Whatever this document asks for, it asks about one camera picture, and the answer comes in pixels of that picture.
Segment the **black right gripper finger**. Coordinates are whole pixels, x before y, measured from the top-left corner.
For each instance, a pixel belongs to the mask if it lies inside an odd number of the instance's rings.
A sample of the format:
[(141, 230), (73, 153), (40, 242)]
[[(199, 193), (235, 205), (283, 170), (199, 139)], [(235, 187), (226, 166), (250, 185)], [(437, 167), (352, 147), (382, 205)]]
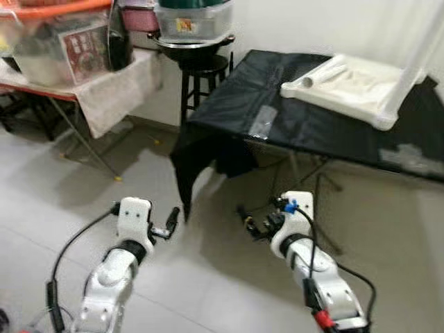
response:
[(250, 235), (251, 238), (260, 238), (262, 236), (262, 232), (259, 228), (257, 228), (256, 223), (254, 222), (253, 215), (248, 213), (248, 210), (242, 204), (238, 204), (236, 206), (236, 214), (239, 219), (241, 219), (241, 224), (244, 226), (244, 229)]

